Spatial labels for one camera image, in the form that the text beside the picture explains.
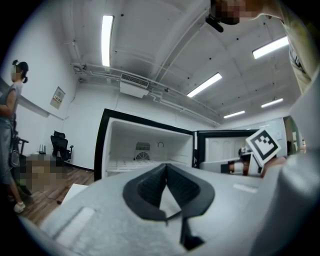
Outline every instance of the black hair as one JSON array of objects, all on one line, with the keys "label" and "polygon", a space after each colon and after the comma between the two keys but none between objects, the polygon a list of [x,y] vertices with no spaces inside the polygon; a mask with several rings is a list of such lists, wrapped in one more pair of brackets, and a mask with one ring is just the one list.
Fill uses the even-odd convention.
[{"label": "black hair", "polygon": [[22,72],[21,78],[23,79],[23,83],[25,84],[28,82],[27,72],[29,71],[28,63],[26,62],[20,62],[18,65],[16,65],[19,72]]}]

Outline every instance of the person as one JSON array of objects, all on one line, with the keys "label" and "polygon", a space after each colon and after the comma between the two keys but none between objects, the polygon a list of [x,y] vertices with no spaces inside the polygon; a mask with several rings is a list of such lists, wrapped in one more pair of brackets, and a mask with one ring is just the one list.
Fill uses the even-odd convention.
[{"label": "person", "polygon": [[17,185],[11,175],[10,147],[12,138],[12,125],[16,113],[19,97],[21,95],[23,83],[28,81],[27,72],[29,71],[26,62],[13,62],[11,70],[11,80],[13,84],[0,97],[0,175],[3,184],[8,186],[16,201],[14,211],[21,213],[25,209],[25,204],[21,200]]},{"label": "person", "polygon": [[298,18],[283,2],[283,0],[211,0],[210,15],[217,22],[228,25],[253,20],[261,15],[280,19],[289,40],[290,62],[303,94],[320,63],[319,52],[313,42],[313,40],[319,41],[320,32],[307,18],[308,15],[302,13],[302,9],[308,7],[307,3],[300,3],[301,15]]}]

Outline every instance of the fluorescent light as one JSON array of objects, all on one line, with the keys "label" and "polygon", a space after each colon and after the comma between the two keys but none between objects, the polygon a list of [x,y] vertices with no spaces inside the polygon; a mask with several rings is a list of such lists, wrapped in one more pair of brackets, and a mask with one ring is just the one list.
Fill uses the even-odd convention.
[{"label": "fluorescent light", "polygon": [[283,102],[283,101],[284,101],[283,98],[277,99],[277,100],[275,100],[275,101],[272,101],[272,102],[269,102],[269,103],[267,103],[267,104],[262,105],[261,108],[266,108],[266,107],[272,106],[272,105],[274,105],[274,104],[278,104],[278,103]]},{"label": "fluorescent light", "polygon": [[287,46],[289,44],[288,37],[282,37],[276,41],[273,41],[257,50],[253,51],[253,56],[255,59],[258,59],[266,54],[269,54],[275,50],[278,50],[281,47]]},{"label": "fluorescent light", "polygon": [[187,96],[192,98],[193,96],[197,95],[198,93],[200,93],[204,89],[208,88],[209,86],[212,86],[215,82],[219,81],[221,78],[222,78],[222,76],[219,73],[215,74],[209,80],[205,81],[199,87],[197,87],[192,92],[190,92]]},{"label": "fluorescent light", "polygon": [[101,54],[102,65],[107,67],[110,67],[110,44],[113,22],[113,16],[103,16],[101,31]]},{"label": "fluorescent light", "polygon": [[232,117],[235,117],[235,116],[238,116],[238,115],[242,115],[242,114],[244,114],[244,113],[246,113],[246,112],[245,112],[245,111],[241,111],[241,112],[238,112],[238,113],[226,115],[226,116],[224,117],[224,119],[232,118]]}]

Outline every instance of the refrigerator door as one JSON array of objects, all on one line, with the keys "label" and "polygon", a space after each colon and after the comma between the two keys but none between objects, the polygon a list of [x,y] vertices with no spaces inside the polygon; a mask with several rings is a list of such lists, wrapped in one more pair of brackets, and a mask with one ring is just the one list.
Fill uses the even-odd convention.
[{"label": "refrigerator door", "polygon": [[197,131],[195,148],[196,167],[203,162],[216,162],[239,156],[239,149],[246,145],[246,138],[257,130],[206,130]]}]

